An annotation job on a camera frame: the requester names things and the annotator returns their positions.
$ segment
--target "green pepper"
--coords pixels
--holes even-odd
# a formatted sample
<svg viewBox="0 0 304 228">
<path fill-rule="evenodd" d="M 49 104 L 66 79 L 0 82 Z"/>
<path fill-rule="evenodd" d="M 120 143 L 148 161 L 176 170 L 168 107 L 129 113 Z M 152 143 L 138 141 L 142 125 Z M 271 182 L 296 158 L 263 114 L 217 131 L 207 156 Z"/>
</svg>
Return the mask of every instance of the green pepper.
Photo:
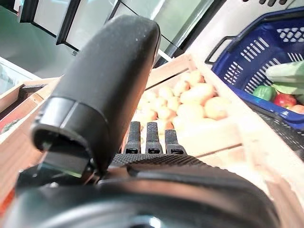
<svg viewBox="0 0 304 228">
<path fill-rule="evenodd" d="M 276 96 L 276 89 L 271 86 L 259 85 L 253 91 L 253 95 L 267 101 L 272 101 Z"/>
</svg>

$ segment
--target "white wall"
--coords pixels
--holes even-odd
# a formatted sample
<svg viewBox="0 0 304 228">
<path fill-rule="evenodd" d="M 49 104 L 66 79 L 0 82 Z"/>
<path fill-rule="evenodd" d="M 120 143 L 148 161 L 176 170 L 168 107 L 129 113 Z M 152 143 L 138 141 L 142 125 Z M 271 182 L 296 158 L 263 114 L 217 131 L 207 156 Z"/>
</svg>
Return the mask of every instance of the white wall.
<svg viewBox="0 0 304 228">
<path fill-rule="evenodd" d="M 41 77 L 61 76 L 74 56 L 65 45 L 55 45 L 55 38 L 28 23 L 18 23 L 17 16 L 0 7 L 0 56 Z"/>
</svg>

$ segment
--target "potato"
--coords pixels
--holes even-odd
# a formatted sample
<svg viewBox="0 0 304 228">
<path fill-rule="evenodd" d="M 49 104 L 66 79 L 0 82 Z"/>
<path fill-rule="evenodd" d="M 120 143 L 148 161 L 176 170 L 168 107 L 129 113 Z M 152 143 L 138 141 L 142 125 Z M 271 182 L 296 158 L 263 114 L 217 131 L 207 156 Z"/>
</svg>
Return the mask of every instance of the potato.
<svg viewBox="0 0 304 228">
<path fill-rule="evenodd" d="M 199 104 L 181 104 L 177 110 L 177 115 L 185 120 L 196 120 L 205 117 L 203 106 Z"/>
<path fill-rule="evenodd" d="M 167 100 L 165 100 L 163 97 L 158 97 L 153 101 L 152 105 L 152 109 L 158 111 L 160 108 L 167 106 Z"/>
<path fill-rule="evenodd" d="M 173 93 L 174 96 L 180 96 L 181 93 L 187 91 L 188 89 L 190 89 L 190 84 L 189 82 L 186 81 L 178 81 L 176 83 L 176 85 L 173 88 Z"/>
<path fill-rule="evenodd" d="M 157 98 L 157 94 L 152 91 L 145 91 L 142 98 L 148 100 L 149 102 L 154 101 Z"/>
<path fill-rule="evenodd" d="M 148 110 L 155 111 L 155 109 L 154 109 L 154 103 L 147 102 L 147 103 L 142 104 L 141 111 L 146 112 Z"/>
<path fill-rule="evenodd" d="M 180 116 L 176 116 L 172 119 L 172 123 L 175 130 L 182 130 L 184 128 L 185 120 Z"/>
<path fill-rule="evenodd" d="M 157 112 L 147 109 L 147 110 L 143 110 L 140 122 L 147 123 L 147 122 L 150 122 L 150 121 L 156 120 L 156 119 L 157 119 Z"/>
<path fill-rule="evenodd" d="M 180 74 L 180 79 L 181 81 L 189 82 L 190 80 L 190 73 L 189 72 L 184 72 Z"/>
<path fill-rule="evenodd" d="M 304 114 L 304 106 L 300 104 L 296 104 L 295 106 L 292 106 L 289 110 L 298 114 Z"/>
<path fill-rule="evenodd" d="M 165 134 L 165 130 L 173 129 L 173 125 L 172 125 L 171 121 L 158 119 L 158 120 L 155 120 L 154 122 L 157 123 L 158 134 L 160 134 L 160 135 Z"/>
<path fill-rule="evenodd" d="M 158 91 L 158 97 L 163 97 L 166 100 L 168 100 L 172 96 L 173 96 L 173 91 L 168 86 L 161 87 Z"/>
<path fill-rule="evenodd" d="M 158 110 L 158 117 L 163 120 L 170 120 L 176 116 L 176 112 L 167 108 L 162 107 Z"/>
<path fill-rule="evenodd" d="M 213 85 L 197 83 L 193 88 L 180 95 L 180 102 L 183 104 L 195 103 L 204 105 L 214 95 L 215 88 Z"/>
<path fill-rule="evenodd" d="M 221 120 L 228 116 L 227 109 L 230 101 L 226 98 L 216 96 L 209 99 L 205 104 L 205 112 L 207 117 L 214 120 Z"/>
<path fill-rule="evenodd" d="M 194 87 L 197 83 L 205 82 L 204 77 L 200 75 L 199 70 L 194 70 L 190 73 L 188 82 L 191 87 Z"/>
<path fill-rule="evenodd" d="M 141 122 L 141 134 L 142 135 L 146 135 L 147 134 L 146 128 L 147 128 L 147 122 L 146 121 Z"/>
<path fill-rule="evenodd" d="M 167 107 L 176 112 L 180 104 L 180 98 L 177 96 L 172 96 L 168 99 Z"/>
<path fill-rule="evenodd" d="M 147 100 L 147 99 L 145 99 L 145 98 L 141 98 L 140 100 L 139 100 L 139 103 L 138 103 L 138 105 L 137 105 L 137 109 L 138 110 L 141 110 L 142 108 L 143 108 L 143 105 L 145 105 L 146 103 L 148 103 L 149 101 Z"/>
</svg>

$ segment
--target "metal frame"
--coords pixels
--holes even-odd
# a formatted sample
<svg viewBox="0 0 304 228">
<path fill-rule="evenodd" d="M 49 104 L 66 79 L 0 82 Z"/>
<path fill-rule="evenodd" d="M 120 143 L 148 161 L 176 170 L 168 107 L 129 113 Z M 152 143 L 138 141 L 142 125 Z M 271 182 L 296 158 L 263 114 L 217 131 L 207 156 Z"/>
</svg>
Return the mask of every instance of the metal frame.
<svg viewBox="0 0 304 228">
<path fill-rule="evenodd" d="M 15 0 L 0 0 L 0 6 L 6 8 L 7 10 L 17 14 L 18 12 L 14 10 Z"/>
<path fill-rule="evenodd" d="M 24 0 L 23 6 L 21 6 L 20 13 L 17 14 L 19 23 L 31 23 L 33 26 L 45 31 L 52 37 L 56 37 L 54 33 L 40 26 L 36 22 L 34 22 L 37 6 L 39 0 Z"/>
<path fill-rule="evenodd" d="M 0 120 L 2 120 L 7 114 L 13 111 L 18 105 L 25 101 L 32 93 L 37 92 L 38 90 L 45 87 L 47 84 L 38 84 L 38 85 L 24 85 L 19 89 L 17 100 L 0 112 Z"/>
<path fill-rule="evenodd" d="M 80 4 L 80 0 L 71 0 L 67 10 L 66 10 L 66 15 L 65 18 L 62 21 L 59 33 L 57 35 L 56 39 L 56 45 L 59 44 L 67 44 L 67 36 L 68 33 L 72 27 L 74 17 L 76 15 L 78 6 Z"/>
<path fill-rule="evenodd" d="M 116 13 L 120 3 L 122 3 L 121 0 L 116 0 L 114 2 L 113 8 L 112 8 L 110 14 L 108 15 L 108 17 L 106 18 L 105 23 L 107 23 L 109 20 L 111 20 L 115 16 L 115 13 Z"/>
<path fill-rule="evenodd" d="M 181 54 L 185 53 L 185 51 L 190 47 L 193 41 L 199 36 L 199 34 L 203 31 L 203 29 L 208 25 L 214 15 L 218 12 L 218 10 L 224 5 L 227 0 L 214 0 L 211 6 L 207 9 L 202 18 L 198 21 L 198 23 L 194 26 L 188 36 L 182 41 L 181 45 L 173 52 L 172 57 L 178 57 Z M 165 50 L 166 53 L 171 53 L 172 48 L 168 48 Z M 155 67 L 159 67 L 163 65 L 166 61 L 164 59 L 159 59 Z"/>
<path fill-rule="evenodd" d="M 33 23 L 39 0 L 24 0 L 21 13 L 18 15 L 20 23 Z"/>
</svg>

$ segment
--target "green vegetable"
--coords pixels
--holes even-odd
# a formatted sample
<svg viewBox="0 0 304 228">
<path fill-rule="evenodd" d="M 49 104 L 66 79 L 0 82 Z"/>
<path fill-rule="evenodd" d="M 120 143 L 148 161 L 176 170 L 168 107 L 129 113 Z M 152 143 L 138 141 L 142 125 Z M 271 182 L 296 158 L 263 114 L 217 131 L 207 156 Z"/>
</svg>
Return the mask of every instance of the green vegetable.
<svg viewBox="0 0 304 228">
<path fill-rule="evenodd" d="M 304 94 L 304 83 L 275 82 L 272 87 L 283 94 Z"/>
<path fill-rule="evenodd" d="M 253 95 L 267 101 L 272 101 L 276 96 L 276 90 L 271 86 L 259 85 L 253 91 Z"/>
<path fill-rule="evenodd" d="M 271 66 L 266 76 L 273 82 L 304 83 L 304 61 Z"/>
<path fill-rule="evenodd" d="M 300 104 L 304 105 L 304 94 L 295 95 L 295 98 Z"/>
</svg>

